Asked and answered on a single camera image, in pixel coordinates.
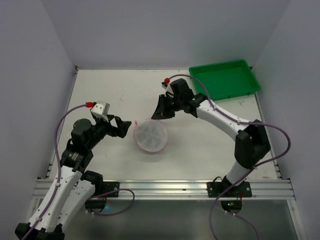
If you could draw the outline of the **white mesh laundry bag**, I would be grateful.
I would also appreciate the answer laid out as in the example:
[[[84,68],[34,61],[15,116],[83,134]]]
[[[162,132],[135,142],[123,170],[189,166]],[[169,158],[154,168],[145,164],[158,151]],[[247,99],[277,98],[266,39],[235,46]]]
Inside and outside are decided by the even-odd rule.
[[[133,139],[137,146],[148,153],[162,151],[168,142],[168,132],[160,120],[134,121]]]

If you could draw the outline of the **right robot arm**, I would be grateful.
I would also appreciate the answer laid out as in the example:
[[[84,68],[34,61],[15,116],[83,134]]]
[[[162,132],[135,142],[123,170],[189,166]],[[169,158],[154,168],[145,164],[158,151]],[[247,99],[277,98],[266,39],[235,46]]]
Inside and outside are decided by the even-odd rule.
[[[175,117],[176,112],[183,111],[214,125],[231,137],[235,142],[235,163],[223,177],[220,190],[224,191],[240,185],[243,182],[241,177],[252,170],[271,149],[262,122],[257,119],[249,122],[219,107],[207,95],[194,94],[183,78],[174,81],[166,78],[161,85],[165,93],[159,95],[151,118],[153,120],[171,119]]]

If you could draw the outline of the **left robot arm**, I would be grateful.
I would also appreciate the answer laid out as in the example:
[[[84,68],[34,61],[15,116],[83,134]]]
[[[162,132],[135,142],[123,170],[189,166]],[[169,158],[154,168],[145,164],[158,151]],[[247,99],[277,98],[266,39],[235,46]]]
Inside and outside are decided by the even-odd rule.
[[[103,176],[87,170],[93,148],[105,137],[124,138],[131,121],[114,115],[95,117],[95,124],[82,118],[71,131],[58,170],[40,206],[27,223],[19,223],[15,234],[20,240],[63,240],[72,218],[94,195],[103,193]]]

